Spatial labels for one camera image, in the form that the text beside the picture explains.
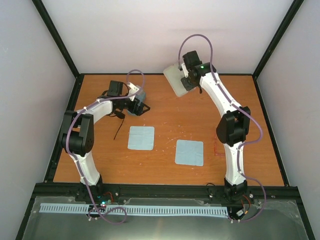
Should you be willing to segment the blue grey glasses case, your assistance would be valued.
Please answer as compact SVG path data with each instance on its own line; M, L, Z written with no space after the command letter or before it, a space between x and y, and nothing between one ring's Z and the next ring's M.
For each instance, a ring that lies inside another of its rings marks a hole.
M143 114L150 110L150 107L145 104L146 93L141 91L139 94L134 96L132 106L127 110L127 113L132 116L137 116L137 114Z

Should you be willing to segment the black sunglasses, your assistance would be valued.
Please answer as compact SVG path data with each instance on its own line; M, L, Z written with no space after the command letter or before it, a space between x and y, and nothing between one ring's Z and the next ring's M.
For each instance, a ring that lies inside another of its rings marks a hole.
M113 113L108 115L111 118L117 117L118 119L124 120L125 119L125 114L122 113L121 111L114 111Z

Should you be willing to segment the pink glasses case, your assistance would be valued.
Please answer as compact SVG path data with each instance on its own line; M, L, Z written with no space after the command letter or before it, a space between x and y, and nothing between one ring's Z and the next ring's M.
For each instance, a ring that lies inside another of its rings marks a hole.
M185 78L184 72L179 69L178 63L170 65L164 69L163 74L177 97L182 97L193 90L193 87Z

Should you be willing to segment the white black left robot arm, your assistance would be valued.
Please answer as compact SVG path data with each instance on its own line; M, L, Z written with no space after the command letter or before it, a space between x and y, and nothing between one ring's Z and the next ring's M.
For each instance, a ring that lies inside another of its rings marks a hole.
M131 82L112 80L109 88L93 103L64 113L58 142L76 165L80 182L89 186L86 195L92 201L99 201L104 195L104 188L99 185L102 177L92 155L94 125L106 116L124 120L124 110L135 116L148 112L151 108L138 98L142 93L143 88Z

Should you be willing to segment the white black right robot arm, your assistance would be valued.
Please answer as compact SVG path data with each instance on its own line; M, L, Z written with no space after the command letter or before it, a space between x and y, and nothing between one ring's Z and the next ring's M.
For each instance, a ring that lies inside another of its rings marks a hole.
M221 119L216 127L216 136L223 144L226 158L224 197L230 203L238 201L246 193L248 182L244 174L244 153L241 147L249 133L250 109L241 106L228 92L216 69L209 62L203 63L198 53L187 52L182 56L181 79L187 88L198 87L210 96Z

